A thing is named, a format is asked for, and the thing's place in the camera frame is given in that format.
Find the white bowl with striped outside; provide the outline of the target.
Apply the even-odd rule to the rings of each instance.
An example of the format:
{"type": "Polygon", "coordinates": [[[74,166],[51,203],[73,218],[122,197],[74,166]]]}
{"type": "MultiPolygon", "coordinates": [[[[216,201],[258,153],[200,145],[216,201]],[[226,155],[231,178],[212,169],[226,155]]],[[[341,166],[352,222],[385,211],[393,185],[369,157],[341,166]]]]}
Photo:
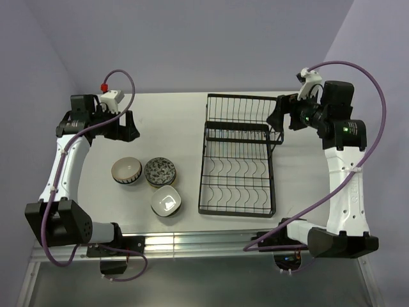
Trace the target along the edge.
{"type": "Polygon", "coordinates": [[[117,160],[111,168],[112,179],[122,185],[132,185],[137,182],[143,172],[140,160],[134,157],[124,157],[117,160]]]}

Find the green square bowl white inside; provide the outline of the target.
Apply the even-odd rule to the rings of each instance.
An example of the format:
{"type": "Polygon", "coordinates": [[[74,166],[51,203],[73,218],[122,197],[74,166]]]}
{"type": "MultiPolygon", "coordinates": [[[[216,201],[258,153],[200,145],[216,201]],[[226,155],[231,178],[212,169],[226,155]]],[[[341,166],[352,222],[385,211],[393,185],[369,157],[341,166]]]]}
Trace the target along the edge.
{"type": "Polygon", "coordinates": [[[171,185],[165,185],[153,193],[151,209],[159,217],[175,215],[181,209],[181,196],[171,185]]]}

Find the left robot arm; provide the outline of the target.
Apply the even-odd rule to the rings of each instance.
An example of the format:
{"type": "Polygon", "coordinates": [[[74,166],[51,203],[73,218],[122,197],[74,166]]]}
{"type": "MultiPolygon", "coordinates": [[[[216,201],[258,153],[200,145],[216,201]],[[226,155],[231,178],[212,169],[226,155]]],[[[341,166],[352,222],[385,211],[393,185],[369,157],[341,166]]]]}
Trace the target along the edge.
{"type": "Polygon", "coordinates": [[[73,95],[71,109],[56,127],[57,150],[45,189],[39,200],[29,203],[25,217],[41,245],[48,247],[102,243],[109,255],[120,254],[124,238],[116,223],[97,223],[77,201],[82,166],[93,140],[103,136],[115,141],[131,142],[140,136],[131,111],[125,124],[119,120],[75,138],[86,128],[115,118],[124,94],[109,90],[101,96],[73,95]]]}

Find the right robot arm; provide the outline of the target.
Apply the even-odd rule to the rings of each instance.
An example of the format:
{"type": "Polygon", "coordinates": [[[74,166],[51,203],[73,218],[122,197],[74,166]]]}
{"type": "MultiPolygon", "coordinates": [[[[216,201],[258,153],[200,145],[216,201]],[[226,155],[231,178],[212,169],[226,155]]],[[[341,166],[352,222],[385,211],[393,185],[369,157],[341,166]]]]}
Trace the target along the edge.
{"type": "Polygon", "coordinates": [[[360,161],[367,147],[366,126],[353,120],[354,86],[344,81],[327,81],[322,96],[312,87],[306,97],[296,94],[277,97],[267,123],[276,131],[284,130],[284,116],[290,116],[289,129],[316,129],[328,164],[330,210],[326,226],[303,219],[289,221],[276,237],[283,249],[298,241],[315,258],[359,258],[377,251],[379,239],[370,234],[366,221],[363,169],[360,161]]]}

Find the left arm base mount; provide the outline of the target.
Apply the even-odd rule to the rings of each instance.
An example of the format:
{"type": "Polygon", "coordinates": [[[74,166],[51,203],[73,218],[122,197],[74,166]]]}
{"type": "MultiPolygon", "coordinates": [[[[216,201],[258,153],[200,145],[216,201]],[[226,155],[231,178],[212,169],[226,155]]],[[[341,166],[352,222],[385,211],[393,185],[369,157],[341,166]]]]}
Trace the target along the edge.
{"type": "Polygon", "coordinates": [[[130,258],[132,256],[141,257],[143,268],[137,275],[140,276],[148,267],[148,261],[144,255],[145,237],[132,236],[122,238],[119,244],[107,243],[103,248],[100,245],[89,246],[86,251],[87,258],[100,259],[100,272],[105,276],[120,278],[129,268],[130,258]]]}

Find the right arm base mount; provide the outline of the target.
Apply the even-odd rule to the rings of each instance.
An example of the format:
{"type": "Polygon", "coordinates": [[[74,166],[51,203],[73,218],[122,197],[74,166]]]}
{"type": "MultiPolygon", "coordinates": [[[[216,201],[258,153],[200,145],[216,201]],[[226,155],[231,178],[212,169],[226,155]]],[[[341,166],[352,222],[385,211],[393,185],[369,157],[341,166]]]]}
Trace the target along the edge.
{"type": "Polygon", "coordinates": [[[280,271],[292,273],[302,266],[302,252],[308,248],[301,242],[290,239],[286,230],[281,230],[261,240],[256,245],[259,252],[273,252],[274,262],[280,271]]]}

